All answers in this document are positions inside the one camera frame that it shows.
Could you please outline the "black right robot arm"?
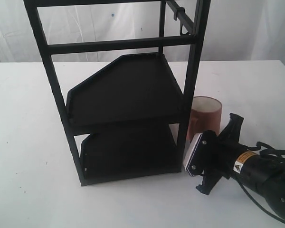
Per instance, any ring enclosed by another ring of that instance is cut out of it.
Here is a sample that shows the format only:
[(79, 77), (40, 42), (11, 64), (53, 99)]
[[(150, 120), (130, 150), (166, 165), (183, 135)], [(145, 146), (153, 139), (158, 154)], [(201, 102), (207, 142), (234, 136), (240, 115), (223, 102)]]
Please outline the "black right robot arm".
[(221, 178), (234, 179), (262, 211), (285, 224), (285, 150), (257, 142), (255, 147), (239, 142), (243, 117), (230, 113), (220, 134), (200, 133), (193, 141), (189, 167), (202, 176), (196, 189), (209, 195)]

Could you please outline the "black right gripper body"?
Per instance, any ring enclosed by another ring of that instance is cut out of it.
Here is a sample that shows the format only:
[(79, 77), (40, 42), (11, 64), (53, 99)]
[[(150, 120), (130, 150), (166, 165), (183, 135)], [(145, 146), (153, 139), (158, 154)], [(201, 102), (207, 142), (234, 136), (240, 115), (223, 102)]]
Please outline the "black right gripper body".
[(221, 178), (229, 179), (232, 173), (231, 160), (235, 158), (237, 142), (222, 140), (222, 133), (216, 135), (214, 131), (204, 132), (205, 168), (203, 174), (218, 174)]

